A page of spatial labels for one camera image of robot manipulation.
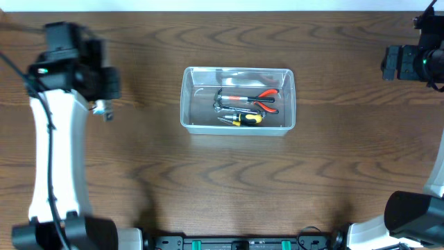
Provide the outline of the white blue screwdriver box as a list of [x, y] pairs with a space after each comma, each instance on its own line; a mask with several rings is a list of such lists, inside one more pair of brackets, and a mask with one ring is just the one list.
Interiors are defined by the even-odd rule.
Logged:
[[95, 101], [92, 112], [94, 115], [101, 115], [105, 122], [111, 122], [114, 119], [112, 100], [99, 99]]

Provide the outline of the red handled pliers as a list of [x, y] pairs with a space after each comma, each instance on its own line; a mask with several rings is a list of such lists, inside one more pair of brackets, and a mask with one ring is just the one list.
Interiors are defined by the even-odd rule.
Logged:
[[268, 103], [275, 102], [275, 98], [273, 97], [273, 95], [278, 93], [279, 93], [278, 89], [268, 89], [263, 93], [261, 93], [260, 95], [256, 96], [253, 103], [256, 106], [259, 106], [266, 113], [278, 114], [279, 113], [278, 109], [267, 106]]

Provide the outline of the small black orange hammer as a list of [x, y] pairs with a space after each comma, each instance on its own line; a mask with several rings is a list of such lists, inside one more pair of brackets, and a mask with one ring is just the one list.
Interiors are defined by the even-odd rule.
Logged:
[[253, 102], [255, 100], [255, 97], [222, 95], [221, 92], [222, 92], [222, 89], [220, 88], [218, 90], [218, 92], [214, 95], [214, 100], [215, 101], [228, 100], [228, 101], [247, 101], [247, 102]]

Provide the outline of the silver combination wrench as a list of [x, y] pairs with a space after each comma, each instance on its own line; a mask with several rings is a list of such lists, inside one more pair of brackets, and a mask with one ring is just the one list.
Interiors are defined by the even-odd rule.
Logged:
[[226, 112], [233, 112], [233, 113], [261, 115], [262, 117], [266, 116], [266, 113], [264, 111], [260, 111], [260, 110], [256, 110], [256, 109], [249, 109], [249, 108], [239, 108], [239, 107], [234, 107], [234, 106], [226, 106], [226, 105], [223, 105], [220, 103], [214, 103], [213, 108], [217, 113], [222, 112], [222, 111], [226, 111]]

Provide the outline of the slim yellow black screwdriver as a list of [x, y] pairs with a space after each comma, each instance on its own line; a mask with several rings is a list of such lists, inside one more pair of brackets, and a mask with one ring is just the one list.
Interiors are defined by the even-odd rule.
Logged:
[[233, 126], [241, 126], [241, 122], [232, 121], [230, 119], [226, 119], [223, 117], [217, 117], [217, 119], [225, 124], [233, 125]]

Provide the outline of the stubby yellow black screwdriver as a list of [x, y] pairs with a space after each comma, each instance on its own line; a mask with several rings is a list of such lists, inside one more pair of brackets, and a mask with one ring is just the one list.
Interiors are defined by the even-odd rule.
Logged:
[[232, 113], [224, 115], [221, 120], [228, 122], [235, 126], [251, 126], [262, 122], [263, 117], [261, 115], [244, 114], [244, 113]]

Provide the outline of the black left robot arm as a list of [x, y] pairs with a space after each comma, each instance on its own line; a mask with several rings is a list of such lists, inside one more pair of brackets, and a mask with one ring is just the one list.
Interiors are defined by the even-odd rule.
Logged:
[[142, 249], [138, 228], [95, 217], [85, 178], [87, 117], [112, 119], [119, 75], [103, 64], [97, 39], [52, 39], [23, 76], [36, 134], [36, 173], [28, 223], [12, 228], [16, 249]]

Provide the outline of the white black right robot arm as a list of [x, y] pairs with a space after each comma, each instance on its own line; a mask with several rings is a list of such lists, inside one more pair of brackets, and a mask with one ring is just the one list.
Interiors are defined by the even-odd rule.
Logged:
[[[389, 46], [381, 64], [382, 78], [424, 81], [438, 92], [443, 83], [443, 47]], [[412, 249], [443, 246], [443, 143], [434, 168], [421, 193], [396, 191], [384, 214], [367, 222], [349, 225], [332, 240], [343, 249]]]

